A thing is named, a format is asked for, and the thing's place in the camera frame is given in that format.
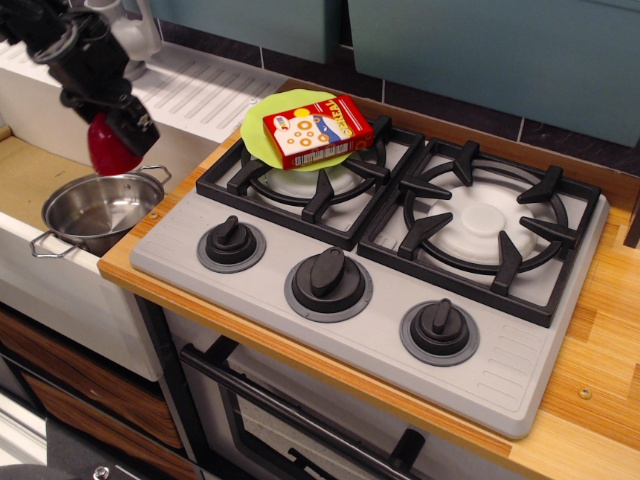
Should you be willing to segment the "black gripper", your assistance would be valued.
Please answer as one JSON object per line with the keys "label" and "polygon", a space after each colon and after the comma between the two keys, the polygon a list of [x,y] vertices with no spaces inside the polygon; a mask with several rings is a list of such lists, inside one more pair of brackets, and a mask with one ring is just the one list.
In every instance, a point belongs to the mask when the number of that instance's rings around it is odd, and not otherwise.
{"label": "black gripper", "polygon": [[124,78],[129,57],[103,15],[67,12],[48,19],[36,29],[29,55],[62,86],[63,106],[87,123],[105,113],[106,125],[135,156],[159,140],[151,115]]}

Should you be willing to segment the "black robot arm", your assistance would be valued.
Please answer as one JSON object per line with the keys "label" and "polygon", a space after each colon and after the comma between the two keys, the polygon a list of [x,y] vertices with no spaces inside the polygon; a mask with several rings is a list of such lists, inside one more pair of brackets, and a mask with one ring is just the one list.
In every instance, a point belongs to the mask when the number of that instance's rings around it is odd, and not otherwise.
{"label": "black robot arm", "polygon": [[159,139],[147,110],[125,78],[129,57],[107,18],[62,1],[3,1],[1,39],[22,42],[62,87],[61,103],[86,123],[98,114],[124,146],[144,156]]}

